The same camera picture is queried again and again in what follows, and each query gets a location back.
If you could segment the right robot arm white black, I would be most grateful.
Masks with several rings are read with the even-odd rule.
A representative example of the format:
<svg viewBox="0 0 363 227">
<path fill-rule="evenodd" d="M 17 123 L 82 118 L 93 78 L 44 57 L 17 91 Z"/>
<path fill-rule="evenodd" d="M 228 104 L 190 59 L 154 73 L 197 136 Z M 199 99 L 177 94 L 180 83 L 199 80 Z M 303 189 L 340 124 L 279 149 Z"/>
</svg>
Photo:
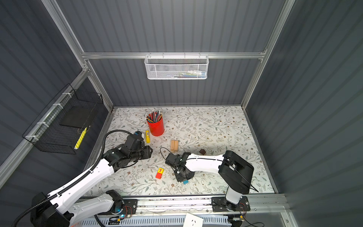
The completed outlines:
<svg viewBox="0 0 363 227">
<path fill-rule="evenodd" d="M 169 154 L 165 163 L 172 168 L 178 182 L 194 177 L 196 172 L 217 174 L 227 183 L 228 188 L 222 201 L 213 201 L 214 211 L 249 211 L 243 195 L 250 190 L 257 191 L 251 184 L 254 167 L 235 152 L 227 150 L 217 156 L 202 156 L 184 152 L 181 155 Z"/>
</svg>

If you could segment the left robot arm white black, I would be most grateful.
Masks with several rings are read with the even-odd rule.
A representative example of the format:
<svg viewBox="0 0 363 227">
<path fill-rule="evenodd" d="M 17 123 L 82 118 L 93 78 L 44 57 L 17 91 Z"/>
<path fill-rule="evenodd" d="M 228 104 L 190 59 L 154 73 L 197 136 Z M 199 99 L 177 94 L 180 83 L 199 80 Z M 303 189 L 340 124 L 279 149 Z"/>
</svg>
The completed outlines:
<svg viewBox="0 0 363 227">
<path fill-rule="evenodd" d="M 30 214 L 31 223 L 35 227 L 70 227 L 99 213 L 121 212 L 123 198 L 114 190 L 91 200 L 77 201 L 93 186 L 119 169 L 149 159 L 152 152 L 152 148 L 145 145 L 142 132 L 129 132 L 124 144 L 108 151 L 102 149 L 95 164 L 82 174 L 48 194 L 36 195 L 31 208 L 21 213 L 12 226 L 15 227 L 27 214 Z"/>
</svg>

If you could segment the natural wood block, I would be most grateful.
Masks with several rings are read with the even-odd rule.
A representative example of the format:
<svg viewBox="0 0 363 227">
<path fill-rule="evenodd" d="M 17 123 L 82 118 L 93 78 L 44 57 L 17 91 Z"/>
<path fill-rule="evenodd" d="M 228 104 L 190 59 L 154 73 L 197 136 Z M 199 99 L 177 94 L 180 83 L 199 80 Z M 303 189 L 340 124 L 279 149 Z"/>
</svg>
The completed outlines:
<svg viewBox="0 0 363 227">
<path fill-rule="evenodd" d="M 172 153 L 174 153 L 174 152 L 175 152 L 175 140 L 171 140 L 170 151 L 171 151 Z"/>
<path fill-rule="evenodd" d="M 174 140 L 174 151 L 175 152 L 178 151 L 178 147 L 179 147 L 179 141 L 178 140 Z"/>
</svg>

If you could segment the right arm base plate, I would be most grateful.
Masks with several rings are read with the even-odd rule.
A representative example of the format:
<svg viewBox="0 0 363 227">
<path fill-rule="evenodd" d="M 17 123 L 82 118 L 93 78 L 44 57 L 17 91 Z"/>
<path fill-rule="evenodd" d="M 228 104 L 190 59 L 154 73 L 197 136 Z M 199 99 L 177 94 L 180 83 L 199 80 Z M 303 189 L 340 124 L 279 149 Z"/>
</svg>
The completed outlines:
<svg viewBox="0 0 363 227">
<path fill-rule="evenodd" d="M 227 201 L 225 197 L 212 197 L 211 204 L 214 212 L 247 212 L 251 210 L 250 203 L 246 196 L 242 196 L 237 204 Z"/>
</svg>

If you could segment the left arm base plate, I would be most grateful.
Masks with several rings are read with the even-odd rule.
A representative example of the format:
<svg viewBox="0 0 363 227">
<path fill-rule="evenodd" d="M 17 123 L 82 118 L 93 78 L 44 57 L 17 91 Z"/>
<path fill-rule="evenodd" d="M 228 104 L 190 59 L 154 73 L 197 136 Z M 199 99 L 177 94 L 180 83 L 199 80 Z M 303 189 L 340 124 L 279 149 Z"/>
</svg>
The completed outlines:
<svg viewBox="0 0 363 227">
<path fill-rule="evenodd" d="M 123 199 L 114 202 L 109 211 L 101 212 L 99 215 L 133 215 L 136 213 L 137 207 L 138 200 Z"/>
</svg>

